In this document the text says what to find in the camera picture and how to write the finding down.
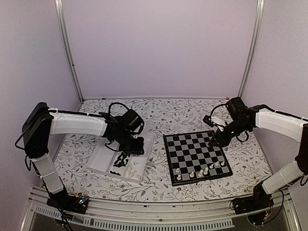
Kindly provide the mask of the white bishop piece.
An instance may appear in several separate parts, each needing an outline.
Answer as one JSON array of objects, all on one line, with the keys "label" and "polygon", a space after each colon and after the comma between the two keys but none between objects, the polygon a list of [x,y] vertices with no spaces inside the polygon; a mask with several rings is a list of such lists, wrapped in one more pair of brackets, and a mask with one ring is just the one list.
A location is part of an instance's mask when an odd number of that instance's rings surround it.
[{"label": "white bishop piece", "polygon": [[202,177],[203,176],[203,170],[201,169],[199,172],[198,172],[198,177]]}]

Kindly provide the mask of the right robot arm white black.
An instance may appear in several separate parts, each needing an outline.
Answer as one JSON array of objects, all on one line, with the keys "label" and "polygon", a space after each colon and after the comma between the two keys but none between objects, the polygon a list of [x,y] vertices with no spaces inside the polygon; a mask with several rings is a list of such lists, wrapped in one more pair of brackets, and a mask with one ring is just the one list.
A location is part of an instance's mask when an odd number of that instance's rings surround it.
[{"label": "right robot arm white black", "polygon": [[308,174],[308,119],[265,104],[249,107],[240,97],[232,98],[222,106],[231,117],[230,123],[214,116],[213,112],[203,118],[206,124],[218,128],[210,141],[212,146],[226,147],[233,138],[256,128],[259,143],[265,151],[274,157],[279,157],[278,152],[282,152],[281,161],[269,158],[276,172],[256,185],[249,198],[249,206],[259,210],[272,193],[293,185]]}]

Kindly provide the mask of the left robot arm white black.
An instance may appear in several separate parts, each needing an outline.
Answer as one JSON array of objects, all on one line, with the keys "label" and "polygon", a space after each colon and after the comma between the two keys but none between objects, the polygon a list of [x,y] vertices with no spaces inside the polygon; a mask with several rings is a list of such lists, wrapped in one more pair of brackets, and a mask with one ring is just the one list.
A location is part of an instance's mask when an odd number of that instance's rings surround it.
[{"label": "left robot arm white black", "polygon": [[125,154],[144,154],[144,138],[140,136],[144,120],[133,109],[113,116],[109,108],[106,113],[82,113],[50,108],[39,102],[22,126],[15,147],[25,152],[33,163],[38,176],[45,184],[53,201],[61,208],[71,205],[65,186],[49,155],[49,138],[53,135],[91,135],[118,143],[118,151]]}]

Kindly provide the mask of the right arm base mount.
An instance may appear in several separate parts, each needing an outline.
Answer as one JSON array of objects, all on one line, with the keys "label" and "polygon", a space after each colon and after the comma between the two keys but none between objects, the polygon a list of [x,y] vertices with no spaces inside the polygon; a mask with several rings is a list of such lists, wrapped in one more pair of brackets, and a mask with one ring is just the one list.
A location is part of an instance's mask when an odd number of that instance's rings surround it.
[{"label": "right arm base mount", "polygon": [[266,223],[273,205],[274,201],[271,194],[266,194],[262,190],[254,190],[252,196],[239,197],[231,201],[231,209],[237,215],[263,209],[262,212],[248,215],[248,221],[255,226]]}]

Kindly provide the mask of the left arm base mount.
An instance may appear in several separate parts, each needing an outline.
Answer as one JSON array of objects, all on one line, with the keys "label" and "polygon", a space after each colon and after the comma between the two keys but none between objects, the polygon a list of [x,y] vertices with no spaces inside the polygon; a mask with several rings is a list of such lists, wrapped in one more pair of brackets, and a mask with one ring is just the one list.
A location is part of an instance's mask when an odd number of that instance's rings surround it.
[{"label": "left arm base mount", "polygon": [[87,195],[82,195],[82,193],[70,195],[65,191],[51,193],[47,200],[48,206],[79,214],[86,214],[88,204],[89,197]]}]

